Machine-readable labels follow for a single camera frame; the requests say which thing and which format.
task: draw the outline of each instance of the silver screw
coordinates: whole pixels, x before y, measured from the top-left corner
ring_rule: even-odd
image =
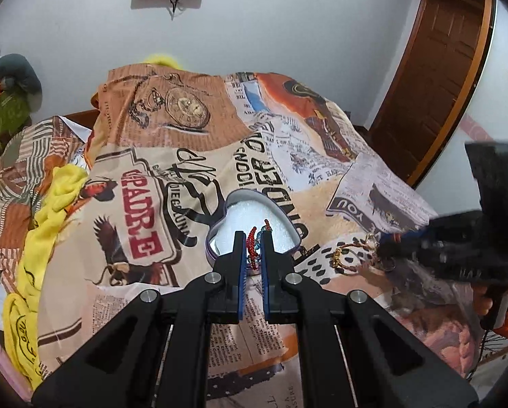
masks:
[[[222,275],[215,271],[211,271],[205,275],[205,281],[209,284],[217,284],[222,280]]]
[[[158,298],[158,292],[154,289],[144,290],[141,293],[141,301],[146,302],[147,304],[150,302],[154,302]]]
[[[357,304],[363,304],[367,301],[367,293],[363,290],[353,290],[349,294],[350,299]]]
[[[303,280],[303,277],[298,273],[288,273],[284,279],[286,279],[286,282],[289,284],[297,285]]]

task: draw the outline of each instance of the striped fabric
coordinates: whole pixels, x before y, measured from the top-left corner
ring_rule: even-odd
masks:
[[[32,216],[51,183],[48,167],[68,164],[82,145],[56,116],[19,132],[0,158],[0,283],[9,293]]]

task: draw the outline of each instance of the pink fabric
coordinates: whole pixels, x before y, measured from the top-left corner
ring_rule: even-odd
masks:
[[[12,365],[6,351],[0,345],[0,372],[8,381],[10,386],[18,393],[24,401],[30,402],[33,391],[27,378],[20,374]]]

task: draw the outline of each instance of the yellow blanket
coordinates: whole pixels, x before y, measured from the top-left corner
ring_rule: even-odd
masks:
[[[4,301],[4,346],[13,365],[27,376],[33,389],[42,382],[37,348],[38,299],[44,272],[57,233],[67,216],[65,207],[78,196],[87,172],[73,164],[53,169],[53,180],[34,216],[35,229],[27,233],[21,261],[16,271],[18,293]]]

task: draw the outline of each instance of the wooden door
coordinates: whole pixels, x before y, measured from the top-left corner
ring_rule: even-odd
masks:
[[[416,35],[370,130],[373,149],[402,180],[418,171],[472,73],[483,12],[464,0],[422,0]]]

